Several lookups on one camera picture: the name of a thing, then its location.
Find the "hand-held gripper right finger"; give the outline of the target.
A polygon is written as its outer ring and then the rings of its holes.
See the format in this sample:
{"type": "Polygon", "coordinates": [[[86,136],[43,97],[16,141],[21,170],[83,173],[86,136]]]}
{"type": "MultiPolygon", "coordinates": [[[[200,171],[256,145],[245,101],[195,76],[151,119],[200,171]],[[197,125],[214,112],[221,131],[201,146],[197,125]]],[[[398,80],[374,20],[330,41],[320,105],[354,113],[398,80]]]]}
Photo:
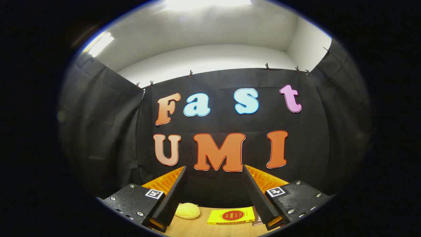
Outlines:
{"type": "Polygon", "coordinates": [[[287,182],[248,165],[243,174],[248,197],[267,230],[297,222],[335,197],[302,180],[287,182]]]}

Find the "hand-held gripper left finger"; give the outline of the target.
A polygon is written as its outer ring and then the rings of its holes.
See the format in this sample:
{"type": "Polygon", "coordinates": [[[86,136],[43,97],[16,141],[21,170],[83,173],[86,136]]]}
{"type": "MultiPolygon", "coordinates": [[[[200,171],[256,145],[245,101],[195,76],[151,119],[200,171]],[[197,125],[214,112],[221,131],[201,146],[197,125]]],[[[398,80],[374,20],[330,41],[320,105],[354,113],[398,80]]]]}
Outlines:
{"type": "Polygon", "coordinates": [[[144,185],[128,184],[107,198],[97,198],[114,213],[142,228],[166,232],[186,185],[186,166],[144,185]]]}

